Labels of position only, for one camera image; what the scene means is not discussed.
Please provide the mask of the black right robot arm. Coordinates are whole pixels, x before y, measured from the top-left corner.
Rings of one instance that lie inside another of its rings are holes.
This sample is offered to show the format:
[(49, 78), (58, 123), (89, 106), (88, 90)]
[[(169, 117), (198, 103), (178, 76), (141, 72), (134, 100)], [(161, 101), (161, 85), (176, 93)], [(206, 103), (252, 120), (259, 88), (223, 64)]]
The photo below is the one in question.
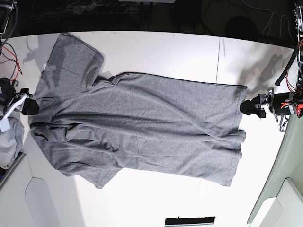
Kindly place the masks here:
[(13, 46), (8, 43), (18, 23), (18, 6), (16, 0), (2, 0), (0, 2), (0, 35), (5, 37), (0, 40), (0, 55), (4, 58), (1, 64), (14, 63), (14, 68), (9, 78), (0, 78), (0, 116), (3, 117), (9, 110), (19, 112), (22, 115), (36, 115), (39, 106), (29, 93), (28, 88), (16, 91), (18, 86), (17, 77), (22, 75), (17, 53)]

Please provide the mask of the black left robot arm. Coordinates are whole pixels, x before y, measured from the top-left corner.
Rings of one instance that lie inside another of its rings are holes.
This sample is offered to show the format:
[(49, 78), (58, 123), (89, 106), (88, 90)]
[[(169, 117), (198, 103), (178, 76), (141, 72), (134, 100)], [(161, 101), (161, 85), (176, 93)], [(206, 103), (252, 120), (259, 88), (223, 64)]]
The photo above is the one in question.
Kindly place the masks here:
[[(285, 119), (287, 115), (295, 115), (299, 119), (303, 116), (303, 2), (297, 0), (294, 3), (295, 29), (297, 45), (291, 55), (280, 77), (275, 85), (279, 86), (283, 79), (286, 79), (288, 92), (275, 93), (273, 87), (267, 89), (267, 93), (258, 94), (251, 100), (246, 100), (240, 105), (240, 111), (245, 115), (254, 114), (259, 118), (266, 118), (267, 112), (274, 115), (278, 120)], [(291, 86), (288, 75), (294, 61), (298, 64), (298, 78), (296, 87)]]

